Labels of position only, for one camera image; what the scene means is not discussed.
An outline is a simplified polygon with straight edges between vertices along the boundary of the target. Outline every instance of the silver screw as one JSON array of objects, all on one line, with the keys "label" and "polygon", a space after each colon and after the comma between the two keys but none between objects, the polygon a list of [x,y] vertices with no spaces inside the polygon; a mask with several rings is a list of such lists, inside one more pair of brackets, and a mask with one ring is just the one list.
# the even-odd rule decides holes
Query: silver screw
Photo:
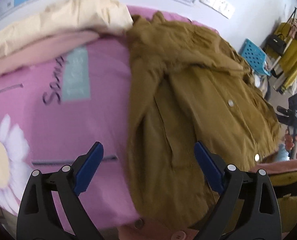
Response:
[{"label": "silver screw", "polygon": [[262,176],[264,176],[264,175],[266,174],[266,171],[265,171],[265,170],[262,170],[262,169],[260,169],[260,170],[259,170],[259,173],[260,173]]},{"label": "silver screw", "polygon": [[33,175],[34,177],[36,177],[38,174],[40,174],[40,172],[39,172],[38,170],[35,170],[35,171],[32,172],[32,175]]},{"label": "silver screw", "polygon": [[66,165],[62,168],[62,171],[68,172],[70,169],[71,169],[71,166]]},{"label": "silver screw", "polygon": [[228,165],[228,169],[230,171],[235,171],[236,170],[236,167],[233,164],[230,164],[230,165]]}]

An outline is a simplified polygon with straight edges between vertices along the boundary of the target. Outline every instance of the light blue cloth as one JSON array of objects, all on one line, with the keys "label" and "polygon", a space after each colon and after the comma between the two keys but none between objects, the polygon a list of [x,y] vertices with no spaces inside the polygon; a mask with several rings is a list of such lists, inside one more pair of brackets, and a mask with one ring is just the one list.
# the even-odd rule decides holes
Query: light blue cloth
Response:
[{"label": "light blue cloth", "polygon": [[289,160],[290,160],[290,157],[289,157],[289,153],[285,149],[285,144],[281,143],[279,145],[278,154],[274,158],[274,162],[285,162],[285,161],[289,161]]}]

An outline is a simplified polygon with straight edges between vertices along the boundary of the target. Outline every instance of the white wall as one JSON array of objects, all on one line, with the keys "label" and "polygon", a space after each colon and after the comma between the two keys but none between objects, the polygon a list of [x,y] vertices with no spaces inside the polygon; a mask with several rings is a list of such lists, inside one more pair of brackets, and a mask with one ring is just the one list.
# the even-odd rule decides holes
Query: white wall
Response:
[{"label": "white wall", "polygon": [[[0,30],[15,20],[31,15],[56,0],[31,0],[20,6],[9,16],[0,21]],[[281,21],[286,20],[296,0],[227,0],[236,7],[231,20],[215,10],[201,4],[195,5],[179,0],[120,0],[129,5],[138,5],[170,12],[176,12],[191,20],[216,28],[221,36],[239,50],[244,40],[249,38],[256,45],[261,45],[265,38]]]}]

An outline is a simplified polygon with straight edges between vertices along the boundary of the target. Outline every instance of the perforated basket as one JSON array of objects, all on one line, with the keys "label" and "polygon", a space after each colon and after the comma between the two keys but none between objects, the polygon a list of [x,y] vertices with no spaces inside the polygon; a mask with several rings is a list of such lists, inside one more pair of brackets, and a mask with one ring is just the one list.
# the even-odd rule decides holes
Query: perforated basket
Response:
[{"label": "perforated basket", "polygon": [[271,75],[271,73],[265,69],[266,54],[249,39],[246,39],[243,44],[241,56],[245,58],[251,68],[257,73],[261,75]]}]

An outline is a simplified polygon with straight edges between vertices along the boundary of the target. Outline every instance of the cream fabric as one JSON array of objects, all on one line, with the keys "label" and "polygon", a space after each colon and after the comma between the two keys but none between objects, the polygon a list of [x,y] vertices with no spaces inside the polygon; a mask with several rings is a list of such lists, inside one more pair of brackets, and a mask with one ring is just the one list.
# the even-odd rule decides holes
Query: cream fabric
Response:
[{"label": "cream fabric", "polygon": [[122,35],[132,25],[127,6],[118,0],[61,1],[1,30],[0,59],[55,34],[90,29]]}]

